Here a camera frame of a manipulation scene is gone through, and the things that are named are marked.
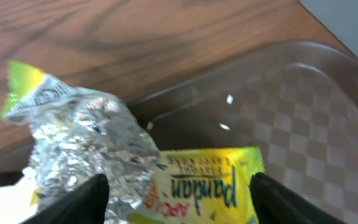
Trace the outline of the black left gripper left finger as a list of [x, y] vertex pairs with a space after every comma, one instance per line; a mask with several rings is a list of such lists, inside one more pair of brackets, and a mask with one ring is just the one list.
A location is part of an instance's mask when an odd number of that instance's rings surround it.
[[97, 174], [22, 224], [103, 224], [109, 184]]

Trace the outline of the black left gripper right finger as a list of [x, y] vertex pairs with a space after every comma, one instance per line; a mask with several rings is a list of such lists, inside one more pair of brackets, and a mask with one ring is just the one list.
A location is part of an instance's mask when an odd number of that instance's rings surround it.
[[345, 224], [262, 172], [249, 188], [260, 224]]

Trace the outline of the foil snack wrapper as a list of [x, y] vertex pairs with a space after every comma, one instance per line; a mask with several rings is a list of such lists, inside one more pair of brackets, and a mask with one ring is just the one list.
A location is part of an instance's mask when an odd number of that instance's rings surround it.
[[11, 61], [2, 119], [28, 125], [34, 148], [23, 176], [38, 210], [102, 174], [108, 181], [104, 223], [257, 223], [252, 175], [260, 149], [161, 151], [116, 96], [72, 87]]

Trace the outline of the white napkin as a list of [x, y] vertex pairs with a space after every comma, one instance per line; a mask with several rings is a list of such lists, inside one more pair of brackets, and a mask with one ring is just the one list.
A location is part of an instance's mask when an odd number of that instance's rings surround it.
[[35, 215], [39, 203], [35, 193], [32, 168], [0, 173], [0, 223], [21, 223]]

